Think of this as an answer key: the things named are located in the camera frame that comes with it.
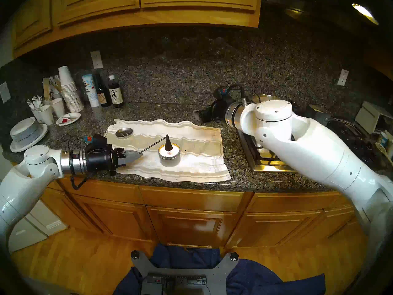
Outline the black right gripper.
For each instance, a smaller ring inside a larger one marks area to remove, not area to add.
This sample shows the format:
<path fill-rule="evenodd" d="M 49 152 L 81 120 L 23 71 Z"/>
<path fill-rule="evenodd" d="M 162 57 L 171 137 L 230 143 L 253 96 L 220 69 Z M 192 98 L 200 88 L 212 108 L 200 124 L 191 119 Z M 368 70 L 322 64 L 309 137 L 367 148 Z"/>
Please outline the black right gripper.
<path fill-rule="evenodd" d="M 232 98 L 216 99 L 211 107 L 194 110 L 194 115 L 200 116 L 200 123 L 226 122 L 226 112 L 234 102 Z"/>

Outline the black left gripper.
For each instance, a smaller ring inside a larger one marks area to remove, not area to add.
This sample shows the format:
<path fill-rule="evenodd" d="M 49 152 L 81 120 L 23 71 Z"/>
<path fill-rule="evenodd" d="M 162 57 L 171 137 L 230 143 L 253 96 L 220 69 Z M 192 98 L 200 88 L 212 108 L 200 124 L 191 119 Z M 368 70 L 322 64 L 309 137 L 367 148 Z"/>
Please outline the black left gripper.
<path fill-rule="evenodd" d="M 119 148 L 118 167 L 126 166 L 138 159 L 143 154 L 141 151 Z M 98 171 L 106 171 L 109 175 L 116 175 L 117 159 L 113 158 L 114 149 L 111 144 L 105 146 L 96 146 L 88 144 L 86 146 L 86 171 L 88 173 L 96 173 Z"/>

